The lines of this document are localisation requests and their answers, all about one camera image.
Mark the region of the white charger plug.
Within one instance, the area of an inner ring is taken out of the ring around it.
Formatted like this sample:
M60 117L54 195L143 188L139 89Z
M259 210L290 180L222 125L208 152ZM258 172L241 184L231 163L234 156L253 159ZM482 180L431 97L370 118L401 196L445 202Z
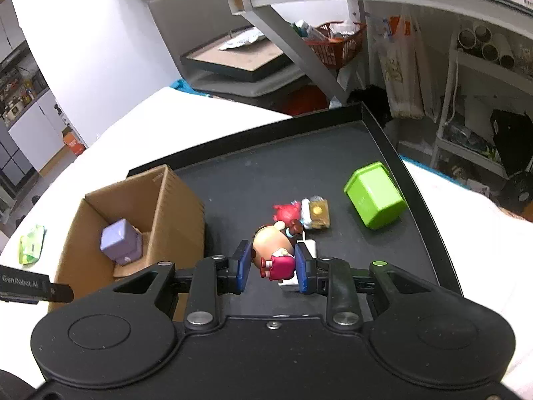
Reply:
M316 258L316 242L313 239L298 240L294 247L293 277L279 280L278 284L286 291L309 292L311 275L308 271L315 266L313 260Z

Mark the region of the red haired small figurine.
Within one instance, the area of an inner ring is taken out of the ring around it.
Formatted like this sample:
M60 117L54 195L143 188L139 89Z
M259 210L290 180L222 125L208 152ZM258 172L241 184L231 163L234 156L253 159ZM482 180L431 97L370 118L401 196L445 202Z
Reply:
M331 227L329 204L321 196L277 204L273 209L274 222L283 221L288 225L291 221L298 220L306 230Z

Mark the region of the brown haired girl figurine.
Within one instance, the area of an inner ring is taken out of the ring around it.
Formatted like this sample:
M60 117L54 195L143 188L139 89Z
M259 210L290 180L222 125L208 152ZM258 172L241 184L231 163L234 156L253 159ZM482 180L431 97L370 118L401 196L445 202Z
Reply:
M258 229L252 239L252 263L262 278L284 283L294 277L294 247L302 232L297 219L279 220Z

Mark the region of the green hexagonal box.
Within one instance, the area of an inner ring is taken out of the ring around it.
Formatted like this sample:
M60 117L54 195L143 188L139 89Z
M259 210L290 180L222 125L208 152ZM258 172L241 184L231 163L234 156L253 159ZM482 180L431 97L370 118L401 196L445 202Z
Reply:
M381 162L365 165L350 176L343 187L363 224L372 230L395 222L407 203Z

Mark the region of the purple cube box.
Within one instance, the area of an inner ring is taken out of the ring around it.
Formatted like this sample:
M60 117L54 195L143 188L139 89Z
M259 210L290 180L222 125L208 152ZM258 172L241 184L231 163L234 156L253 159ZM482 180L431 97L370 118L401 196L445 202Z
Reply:
M99 248L116 264L128 265L142 257L142 234L126 219L120 219L102 230Z

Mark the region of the green wet wipes pack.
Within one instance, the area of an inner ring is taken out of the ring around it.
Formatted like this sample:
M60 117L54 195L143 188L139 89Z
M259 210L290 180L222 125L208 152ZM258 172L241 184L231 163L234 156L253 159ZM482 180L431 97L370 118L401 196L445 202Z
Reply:
M36 226L32 232L21 236L18 249L18 261L20 265L33 265L39 261L45 234L46 229L44 226Z

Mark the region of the black tray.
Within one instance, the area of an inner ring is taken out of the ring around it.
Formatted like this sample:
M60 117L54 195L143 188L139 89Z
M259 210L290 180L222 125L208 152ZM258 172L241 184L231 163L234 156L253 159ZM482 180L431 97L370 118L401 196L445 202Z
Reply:
M331 225L312 233L319 256L366 268L384 260L453 292L452 261L419 189L363 104L287 117L222 103L142 126L127 171L169 166L202 200L208 256L231 255L273 219L274 205L319 196ZM367 228L344 185L364 165L384 163L407 202L385 228Z

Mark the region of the brown cardboard box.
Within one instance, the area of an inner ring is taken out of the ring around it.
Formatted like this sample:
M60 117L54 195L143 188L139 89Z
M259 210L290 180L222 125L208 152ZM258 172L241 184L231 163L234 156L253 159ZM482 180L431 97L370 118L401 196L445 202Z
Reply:
M125 266L99 249L105 227L127 220L143 238L142 257ZM202 201L168 166L155 167L85 195L56 270L76 299L161 261L192 268L204 255Z

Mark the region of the orange carton box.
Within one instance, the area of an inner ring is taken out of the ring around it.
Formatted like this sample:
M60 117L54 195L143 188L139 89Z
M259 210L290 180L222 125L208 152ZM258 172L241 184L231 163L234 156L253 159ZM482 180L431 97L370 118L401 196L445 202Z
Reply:
M70 126L66 126L61 131L62 140L64 144L76 155L80 156L86 150L86 146L83 144Z

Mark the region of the white plastic bag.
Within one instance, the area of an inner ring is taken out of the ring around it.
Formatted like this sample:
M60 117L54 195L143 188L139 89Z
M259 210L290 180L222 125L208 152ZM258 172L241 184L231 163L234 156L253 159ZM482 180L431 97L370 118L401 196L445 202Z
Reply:
M391 116L436 121L433 77L414 13L403 5L398 15L378 20L373 40Z

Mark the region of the black framed board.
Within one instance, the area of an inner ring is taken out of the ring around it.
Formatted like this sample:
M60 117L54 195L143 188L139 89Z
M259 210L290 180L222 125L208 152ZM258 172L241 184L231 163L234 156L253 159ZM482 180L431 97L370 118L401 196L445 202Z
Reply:
M242 28L186 52L184 66L235 80L256 82L292 61L257 27Z

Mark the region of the red plastic basket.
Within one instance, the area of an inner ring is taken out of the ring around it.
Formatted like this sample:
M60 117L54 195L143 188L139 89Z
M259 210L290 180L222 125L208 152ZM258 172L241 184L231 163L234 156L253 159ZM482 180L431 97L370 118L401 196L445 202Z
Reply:
M356 33L346 38L329 38L327 42L307 38L303 40L328 69L340 70L362 50L367 24L356 23L355 25L357 26Z

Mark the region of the white metal shelf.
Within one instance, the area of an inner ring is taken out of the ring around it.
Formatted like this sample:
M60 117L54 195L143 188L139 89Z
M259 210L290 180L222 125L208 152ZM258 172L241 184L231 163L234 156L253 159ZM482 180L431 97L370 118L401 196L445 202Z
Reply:
M502 98L498 96L498 92L492 91L491 88L516 89L530 97L532 95L532 79L465 52L460 47L460 34L459 30L455 30L450 39L444 98L430 166L432 168L437 167L441 152L447 152L506 179L509 176L501 163L445 138L444 129L453 120L452 113L456 105L461 69L466 69L471 76L480 75L489 82L489 85L481 91L465 92L462 102L464 124L488 142L492 140L492 132L489 129L492 107L502 103Z

